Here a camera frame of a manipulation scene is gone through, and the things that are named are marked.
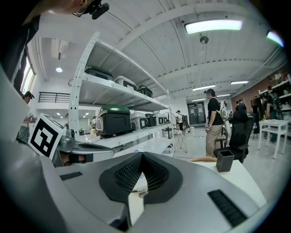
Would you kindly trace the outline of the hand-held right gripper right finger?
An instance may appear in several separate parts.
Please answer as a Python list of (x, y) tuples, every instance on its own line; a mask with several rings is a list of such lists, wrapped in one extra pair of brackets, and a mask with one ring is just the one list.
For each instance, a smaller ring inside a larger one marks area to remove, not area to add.
[(130, 233), (226, 233), (252, 217), (259, 205), (215, 171), (191, 162), (147, 153), (174, 171), (161, 185), (166, 202), (143, 203)]

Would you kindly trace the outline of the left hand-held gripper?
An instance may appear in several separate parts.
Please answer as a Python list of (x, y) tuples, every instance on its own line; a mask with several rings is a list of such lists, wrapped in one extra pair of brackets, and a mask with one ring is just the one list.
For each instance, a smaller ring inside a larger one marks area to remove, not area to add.
[(75, 142), (74, 130), (67, 129), (58, 121), (47, 114), (41, 113), (33, 127), (33, 132), (28, 140), (29, 146), (40, 156), (57, 160), (57, 154), (62, 152), (71, 152), (84, 160), (81, 162), (98, 162), (111, 159), (114, 156), (114, 150), (109, 147)]

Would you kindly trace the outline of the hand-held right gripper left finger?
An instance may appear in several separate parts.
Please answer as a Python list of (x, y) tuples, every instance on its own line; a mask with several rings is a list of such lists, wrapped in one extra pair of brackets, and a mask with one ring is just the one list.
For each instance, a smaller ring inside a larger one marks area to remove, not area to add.
[(139, 178), (143, 154), (131, 153), (100, 162), (58, 167), (63, 188), (59, 196), (68, 229), (73, 233), (141, 233), (143, 222), (135, 223), (142, 200), (129, 195)]

